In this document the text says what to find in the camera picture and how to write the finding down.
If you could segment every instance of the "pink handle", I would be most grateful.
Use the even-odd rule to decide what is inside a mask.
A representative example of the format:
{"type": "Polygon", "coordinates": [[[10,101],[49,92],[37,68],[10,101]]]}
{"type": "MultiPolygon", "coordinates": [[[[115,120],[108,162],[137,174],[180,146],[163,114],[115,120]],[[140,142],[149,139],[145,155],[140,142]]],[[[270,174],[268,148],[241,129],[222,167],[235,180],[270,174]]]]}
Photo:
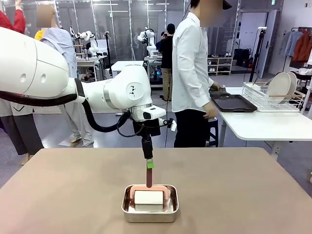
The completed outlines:
{"type": "Polygon", "coordinates": [[[130,199],[133,199],[135,191],[163,191],[165,200],[169,199],[168,188],[163,185],[154,185],[151,188],[147,188],[145,185],[134,185],[130,189],[130,199]]]}

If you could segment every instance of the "green tape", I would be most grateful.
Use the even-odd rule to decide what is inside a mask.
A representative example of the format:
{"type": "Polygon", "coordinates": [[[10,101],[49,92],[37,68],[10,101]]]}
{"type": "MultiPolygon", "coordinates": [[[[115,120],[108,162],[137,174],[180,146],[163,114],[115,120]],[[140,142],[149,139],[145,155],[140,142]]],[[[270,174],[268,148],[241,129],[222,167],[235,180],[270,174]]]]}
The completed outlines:
{"type": "Polygon", "coordinates": [[[152,168],[154,168],[154,162],[153,162],[153,160],[152,160],[152,159],[147,160],[147,161],[146,161],[146,166],[147,166],[147,169],[152,169],[152,168]]]}

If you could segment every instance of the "dish rack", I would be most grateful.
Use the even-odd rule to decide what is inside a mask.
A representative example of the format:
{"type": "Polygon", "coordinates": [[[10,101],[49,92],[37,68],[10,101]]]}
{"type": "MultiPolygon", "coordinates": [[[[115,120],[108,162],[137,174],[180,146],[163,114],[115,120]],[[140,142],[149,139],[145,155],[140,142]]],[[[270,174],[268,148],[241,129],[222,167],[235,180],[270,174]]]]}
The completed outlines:
{"type": "Polygon", "coordinates": [[[267,95],[266,82],[244,83],[242,96],[260,112],[299,112],[305,94],[295,91],[293,95],[267,95]]]}

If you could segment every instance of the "metal tray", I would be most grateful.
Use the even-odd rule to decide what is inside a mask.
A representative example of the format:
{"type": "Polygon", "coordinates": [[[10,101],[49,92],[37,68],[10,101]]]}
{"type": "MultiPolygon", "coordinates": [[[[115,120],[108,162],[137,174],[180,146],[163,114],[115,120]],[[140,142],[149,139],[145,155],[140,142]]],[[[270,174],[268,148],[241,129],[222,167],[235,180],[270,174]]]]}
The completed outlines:
{"type": "Polygon", "coordinates": [[[250,113],[258,108],[242,95],[218,95],[210,94],[211,99],[221,112],[242,112],[250,113]]]}
{"type": "Polygon", "coordinates": [[[129,223],[172,223],[175,221],[179,201],[177,198],[176,188],[172,185],[163,185],[169,190],[169,199],[165,204],[162,212],[138,212],[134,208],[134,203],[130,200],[130,189],[135,184],[129,185],[124,192],[121,208],[125,219],[129,223]]]}

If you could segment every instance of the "black t-shirt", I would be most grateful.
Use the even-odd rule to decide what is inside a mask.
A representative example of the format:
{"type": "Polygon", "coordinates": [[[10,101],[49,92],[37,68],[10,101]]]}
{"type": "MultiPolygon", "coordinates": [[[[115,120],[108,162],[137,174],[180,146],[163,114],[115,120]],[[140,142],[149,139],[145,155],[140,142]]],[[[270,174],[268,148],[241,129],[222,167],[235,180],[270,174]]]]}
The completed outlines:
{"type": "Polygon", "coordinates": [[[162,53],[161,68],[172,69],[172,43],[172,36],[168,36],[160,42],[158,51],[162,53]]]}

